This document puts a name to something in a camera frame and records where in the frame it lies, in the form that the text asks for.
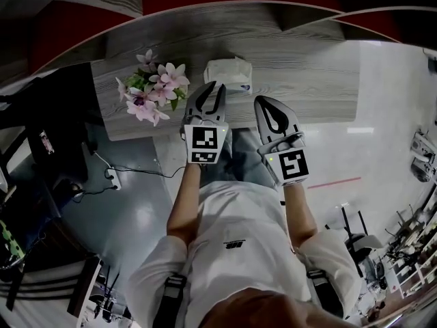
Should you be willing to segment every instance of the white tile floor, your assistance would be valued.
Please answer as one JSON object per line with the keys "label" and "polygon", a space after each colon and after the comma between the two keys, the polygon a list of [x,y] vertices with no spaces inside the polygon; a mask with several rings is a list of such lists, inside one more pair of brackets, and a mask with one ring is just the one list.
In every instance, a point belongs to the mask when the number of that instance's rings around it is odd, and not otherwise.
{"label": "white tile floor", "polygon": [[[434,125],[437,75],[429,73],[420,48],[357,43],[361,72],[356,120],[303,126],[310,168],[304,185],[361,178],[307,189],[308,203],[320,227],[328,223],[334,228],[343,227],[340,205],[345,205],[355,232],[362,230],[356,213],[361,210],[369,233],[385,242],[390,236],[384,228],[396,231],[396,210],[409,213],[408,205],[418,207],[431,188],[410,173],[409,147],[418,127]],[[179,135],[158,137],[154,143],[165,174],[184,165]],[[172,200],[181,177],[182,172],[165,179]]]}

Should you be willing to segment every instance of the jeans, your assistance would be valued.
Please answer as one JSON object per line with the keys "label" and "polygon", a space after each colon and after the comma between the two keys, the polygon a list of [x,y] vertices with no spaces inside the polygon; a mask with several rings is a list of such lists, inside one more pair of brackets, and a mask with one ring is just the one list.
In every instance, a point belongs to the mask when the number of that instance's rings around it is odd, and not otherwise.
{"label": "jeans", "polygon": [[243,181],[274,189],[273,178],[257,153],[261,145],[249,128],[229,130],[217,164],[202,168],[200,187],[214,181]]}

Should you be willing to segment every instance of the flower bouquet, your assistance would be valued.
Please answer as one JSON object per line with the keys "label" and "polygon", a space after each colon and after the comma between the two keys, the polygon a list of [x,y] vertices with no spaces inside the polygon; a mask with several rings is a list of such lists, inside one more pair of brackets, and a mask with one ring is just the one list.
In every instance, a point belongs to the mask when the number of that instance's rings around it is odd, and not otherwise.
{"label": "flower bouquet", "polygon": [[170,119],[158,108],[170,102],[171,108],[175,110],[179,99],[184,99],[188,93],[190,84],[185,77],[185,64],[177,68],[172,63],[156,66],[153,62],[155,57],[152,57],[152,50],[148,50],[145,55],[137,55],[142,68],[138,68],[138,71],[124,82],[115,78],[118,82],[120,102],[127,98],[128,113],[135,114],[138,120],[149,120],[154,126],[160,119]]}

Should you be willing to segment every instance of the red line on floor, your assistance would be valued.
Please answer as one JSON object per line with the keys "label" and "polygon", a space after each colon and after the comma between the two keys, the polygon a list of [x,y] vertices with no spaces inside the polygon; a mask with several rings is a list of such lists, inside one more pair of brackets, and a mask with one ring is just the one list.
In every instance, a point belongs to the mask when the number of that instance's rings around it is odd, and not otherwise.
{"label": "red line on floor", "polygon": [[322,184],[315,184],[314,186],[307,187],[307,189],[316,189],[318,187],[331,186],[331,185],[336,185],[338,183],[351,182],[351,181],[357,181],[357,180],[361,180],[361,178],[348,178],[347,180],[340,180],[340,181],[334,181],[334,182],[328,182],[328,183],[322,183]]}

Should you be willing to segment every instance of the tissue box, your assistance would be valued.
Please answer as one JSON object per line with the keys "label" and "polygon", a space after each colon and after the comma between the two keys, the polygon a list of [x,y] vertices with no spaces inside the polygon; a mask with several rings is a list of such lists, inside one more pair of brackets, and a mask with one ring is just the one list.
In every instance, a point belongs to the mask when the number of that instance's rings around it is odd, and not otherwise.
{"label": "tissue box", "polygon": [[252,94],[252,65],[238,57],[209,61],[203,72],[205,83],[225,84],[228,92]]}

